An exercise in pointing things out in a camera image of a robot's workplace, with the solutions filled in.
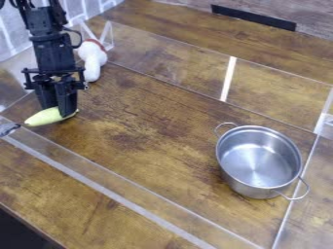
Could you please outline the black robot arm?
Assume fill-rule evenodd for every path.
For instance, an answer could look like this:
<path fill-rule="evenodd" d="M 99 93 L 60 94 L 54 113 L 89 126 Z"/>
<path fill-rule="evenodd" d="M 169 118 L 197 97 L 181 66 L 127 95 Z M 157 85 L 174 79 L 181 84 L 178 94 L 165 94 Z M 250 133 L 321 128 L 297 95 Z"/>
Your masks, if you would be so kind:
<path fill-rule="evenodd" d="M 71 35 L 79 31 L 67 28 L 67 12 L 59 0 L 48 0 L 50 5 L 36 7 L 31 0 L 10 0 L 20 11 L 24 27 L 30 31 L 36 68 L 24 68 L 24 88 L 32 89 L 42 109 L 56 107 L 63 118 L 77 111 L 78 91 L 87 89 L 85 68 L 77 65 Z"/>

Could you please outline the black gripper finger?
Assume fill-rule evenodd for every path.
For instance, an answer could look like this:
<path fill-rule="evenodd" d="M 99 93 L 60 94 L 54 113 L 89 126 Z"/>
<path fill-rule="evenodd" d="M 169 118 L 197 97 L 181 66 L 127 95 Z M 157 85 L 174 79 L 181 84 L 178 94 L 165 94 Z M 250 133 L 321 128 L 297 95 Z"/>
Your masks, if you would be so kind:
<path fill-rule="evenodd" d="M 77 111 L 78 93 L 71 83 L 60 82 L 55 85 L 56 100 L 62 117 Z"/>
<path fill-rule="evenodd" d="M 58 105 L 56 91 L 52 86 L 38 85 L 35 93 L 43 109 L 48 109 Z"/>

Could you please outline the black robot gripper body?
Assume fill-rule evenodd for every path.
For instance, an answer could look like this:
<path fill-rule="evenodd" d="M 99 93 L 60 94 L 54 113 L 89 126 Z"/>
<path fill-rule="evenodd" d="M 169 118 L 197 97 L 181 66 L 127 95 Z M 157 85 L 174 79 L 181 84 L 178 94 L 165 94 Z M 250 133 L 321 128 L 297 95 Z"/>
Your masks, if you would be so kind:
<path fill-rule="evenodd" d="M 36 89 L 38 86 L 55 84 L 54 77 L 71 77 L 77 73 L 79 80 L 70 80 L 73 89 L 86 89 L 82 67 L 75 65 L 74 50 L 79 45 L 71 43 L 71 35 L 67 32 L 52 31 L 32 33 L 30 41 L 34 46 L 38 67 L 23 70 L 26 89 Z"/>

